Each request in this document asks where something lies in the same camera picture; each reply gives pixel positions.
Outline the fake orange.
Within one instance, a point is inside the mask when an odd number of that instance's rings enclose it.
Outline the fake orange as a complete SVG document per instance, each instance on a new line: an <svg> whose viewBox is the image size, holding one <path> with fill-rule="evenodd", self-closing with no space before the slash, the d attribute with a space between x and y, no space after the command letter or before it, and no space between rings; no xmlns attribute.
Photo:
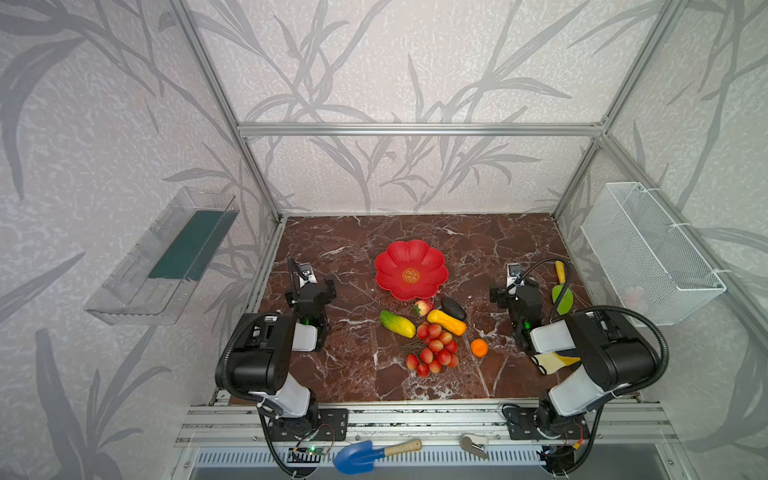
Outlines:
<svg viewBox="0 0 768 480"><path fill-rule="evenodd" d="M483 358L489 352L489 345L483 339L475 339L470 344L470 350L476 358Z"/></svg>

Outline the yellow orange fake fruit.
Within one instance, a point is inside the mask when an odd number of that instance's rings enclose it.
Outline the yellow orange fake fruit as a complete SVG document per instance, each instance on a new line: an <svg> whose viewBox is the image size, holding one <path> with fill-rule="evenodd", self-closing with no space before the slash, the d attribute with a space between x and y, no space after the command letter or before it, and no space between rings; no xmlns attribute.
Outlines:
<svg viewBox="0 0 768 480"><path fill-rule="evenodd" d="M432 310L427 314L427 321L431 324L441 326L443 330L450 332L454 336L462 336L467 329L465 322L437 309Z"/></svg>

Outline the dark fake avocado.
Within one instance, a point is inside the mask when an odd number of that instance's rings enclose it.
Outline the dark fake avocado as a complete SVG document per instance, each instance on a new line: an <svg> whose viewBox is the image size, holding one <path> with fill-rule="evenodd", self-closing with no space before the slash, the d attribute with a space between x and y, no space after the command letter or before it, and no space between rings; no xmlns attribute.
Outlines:
<svg viewBox="0 0 768 480"><path fill-rule="evenodd" d="M440 310L456 320L464 322L467 319L466 310L453 298L442 297L440 299Z"/></svg>

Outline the red fake grape bunch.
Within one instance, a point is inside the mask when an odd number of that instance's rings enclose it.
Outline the red fake grape bunch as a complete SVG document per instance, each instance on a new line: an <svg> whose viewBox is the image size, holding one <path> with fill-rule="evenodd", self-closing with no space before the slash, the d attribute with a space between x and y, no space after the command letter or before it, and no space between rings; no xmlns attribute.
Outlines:
<svg viewBox="0 0 768 480"><path fill-rule="evenodd" d="M459 365L455 336L441 325L423 322L416 327L415 342L408 345L405 367L421 377L439 374Z"/></svg>

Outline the green yellow fake mango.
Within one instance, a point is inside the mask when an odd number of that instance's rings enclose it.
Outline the green yellow fake mango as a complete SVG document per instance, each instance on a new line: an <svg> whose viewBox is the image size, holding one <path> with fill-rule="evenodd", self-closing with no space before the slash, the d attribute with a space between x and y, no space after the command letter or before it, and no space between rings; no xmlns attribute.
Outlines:
<svg viewBox="0 0 768 480"><path fill-rule="evenodd" d="M416 326L414 323L400 315L393 314L387 310L382 310L379 315L381 325L387 330L412 339L416 335Z"/></svg>

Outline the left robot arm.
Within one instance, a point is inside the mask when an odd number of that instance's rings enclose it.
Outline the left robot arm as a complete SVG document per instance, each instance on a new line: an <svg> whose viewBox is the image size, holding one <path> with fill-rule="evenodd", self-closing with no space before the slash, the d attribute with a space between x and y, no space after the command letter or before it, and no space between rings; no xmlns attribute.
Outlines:
<svg viewBox="0 0 768 480"><path fill-rule="evenodd" d="M253 402L274 420L306 421L319 416L313 392L290 374L295 352L318 352L330 331L326 306L335 283L307 282L287 295L289 313L241 316L218 360L215 383L235 398Z"/></svg>

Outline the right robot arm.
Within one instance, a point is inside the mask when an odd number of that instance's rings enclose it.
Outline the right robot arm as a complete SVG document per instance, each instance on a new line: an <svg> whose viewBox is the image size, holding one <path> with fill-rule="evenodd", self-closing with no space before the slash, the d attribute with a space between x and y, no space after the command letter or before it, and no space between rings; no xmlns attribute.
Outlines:
<svg viewBox="0 0 768 480"><path fill-rule="evenodd" d="M575 370L542 393L536 407L505 404L501 413L513 440L562 439L576 433L585 414L619 396L656 383L670 361L659 328L633 310L598 305L541 322L541 295L522 283L489 289L490 301L505 309L513 338L546 375L554 371L542 360L574 358Z"/></svg>

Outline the red flower-shaped fruit bowl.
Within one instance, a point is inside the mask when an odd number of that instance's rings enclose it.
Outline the red flower-shaped fruit bowl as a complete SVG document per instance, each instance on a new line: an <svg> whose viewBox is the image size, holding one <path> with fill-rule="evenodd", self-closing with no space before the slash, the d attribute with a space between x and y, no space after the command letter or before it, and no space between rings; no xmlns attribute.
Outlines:
<svg viewBox="0 0 768 480"><path fill-rule="evenodd" d="M444 254L418 239L391 243L374 266L377 285L400 301L432 298L449 278Z"/></svg>

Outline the green garden trowel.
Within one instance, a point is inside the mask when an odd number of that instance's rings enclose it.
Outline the green garden trowel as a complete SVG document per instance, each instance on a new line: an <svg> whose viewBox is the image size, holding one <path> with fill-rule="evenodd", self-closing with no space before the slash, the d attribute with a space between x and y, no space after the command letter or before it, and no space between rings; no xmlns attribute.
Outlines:
<svg viewBox="0 0 768 480"><path fill-rule="evenodd" d="M558 278L558 284L552 288L551 296L554 307L554 314L565 315L569 313L574 304L574 295L570 290L571 267L562 260L555 261L555 269Z"/></svg>

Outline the yellow white cloth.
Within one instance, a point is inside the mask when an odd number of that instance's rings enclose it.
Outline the yellow white cloth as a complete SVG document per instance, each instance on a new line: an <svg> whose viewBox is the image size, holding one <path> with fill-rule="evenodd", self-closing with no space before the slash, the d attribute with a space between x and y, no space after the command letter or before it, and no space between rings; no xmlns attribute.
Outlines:
<svg viewBox="0 0 768 480"><path fill-rule="evenodd" d="M542 375L553 375L560 369L577 364L581 361L579 357L561 356L555 352L540 353L531 357L532 362Z"/></svg>

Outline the small grey metal clip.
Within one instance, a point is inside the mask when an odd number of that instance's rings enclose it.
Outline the small grey metal clip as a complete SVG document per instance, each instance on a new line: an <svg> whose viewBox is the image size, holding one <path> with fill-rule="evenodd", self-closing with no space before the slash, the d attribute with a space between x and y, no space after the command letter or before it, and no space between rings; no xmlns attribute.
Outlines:
<svg viewBox="0 0 768 480"><path fill-rule="evenodd" d="M477 458L488 460L489 455L486 451L488 439L474 434L464 434L460 438L460 447L466 453Z"/></svg>

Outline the blue garden trowel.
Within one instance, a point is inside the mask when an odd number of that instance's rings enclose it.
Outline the blue garden trowel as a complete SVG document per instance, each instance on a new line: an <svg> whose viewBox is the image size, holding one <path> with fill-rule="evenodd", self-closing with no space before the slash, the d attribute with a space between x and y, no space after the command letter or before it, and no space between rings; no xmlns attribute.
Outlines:
<svg viewBox="0 0 768 480"><path fill-rule="evenodd" d="M375 448L371 441L358 442L343 448L333 459L333 465L345 475L369 473L374 469L374 463L380 459L418 452L422 447L422 441L419 439L385 448Z"/></svg>

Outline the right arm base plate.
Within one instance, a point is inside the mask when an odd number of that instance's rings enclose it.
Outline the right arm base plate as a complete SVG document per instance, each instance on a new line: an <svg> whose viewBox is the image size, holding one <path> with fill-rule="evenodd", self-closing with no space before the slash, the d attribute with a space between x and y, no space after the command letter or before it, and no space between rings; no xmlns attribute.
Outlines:
<svg viewBox="0 0 768 480"><path fill-rule="evenodd" d="M562 416L547 402L537 407L507 403L501 407L512 440L584 441L590 438L583 414Z"/></svg>

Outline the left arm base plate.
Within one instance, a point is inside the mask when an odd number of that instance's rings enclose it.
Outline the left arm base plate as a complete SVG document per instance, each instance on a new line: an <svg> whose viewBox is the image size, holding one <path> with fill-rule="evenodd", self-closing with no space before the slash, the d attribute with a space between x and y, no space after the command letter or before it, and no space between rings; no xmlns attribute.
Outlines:
<svg viewBox="0 0 768 480"><path fill-rule="evenodd" d="M349 426L346 408L309 410L300 418L266 419L269 438L273 441L298 441L310 437L321 441L343 441Z"/></svg>

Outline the aluminium front rail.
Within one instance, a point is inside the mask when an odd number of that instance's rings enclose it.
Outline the aluminium front rail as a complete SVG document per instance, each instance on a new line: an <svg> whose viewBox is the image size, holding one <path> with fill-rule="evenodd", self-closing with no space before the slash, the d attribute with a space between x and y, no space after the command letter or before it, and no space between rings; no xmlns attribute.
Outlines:
<svg viewBox="0 0 768 480"><path fill-rule="evenodd" d="M474 399L322 403L346 408L349 426L344 446L371 440L377 445L418 438L426 446L458 445L464 434L486 437L488 445L544 444L552 440L512 440L501 414L504 404L536 407L533 399ZM614 400L603 410L597 428L585 415L590 437L603 444L678 444L677 433L659 403ZM174 441L184 447L261 447L265 444L258 412L250 405L191 407Z"/></svg>

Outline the clear plastic wall tray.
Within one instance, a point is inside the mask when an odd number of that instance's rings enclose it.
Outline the clear plastic wall tray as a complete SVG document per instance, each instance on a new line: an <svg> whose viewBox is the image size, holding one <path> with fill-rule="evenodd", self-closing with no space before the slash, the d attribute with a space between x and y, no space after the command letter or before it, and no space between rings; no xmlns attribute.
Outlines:
<svg viewBox="0 0 768 480"><path fill-rule="evenodd" d="M233 194L181 188L85 311L112 326L175 324L239 212Z"/></svg>

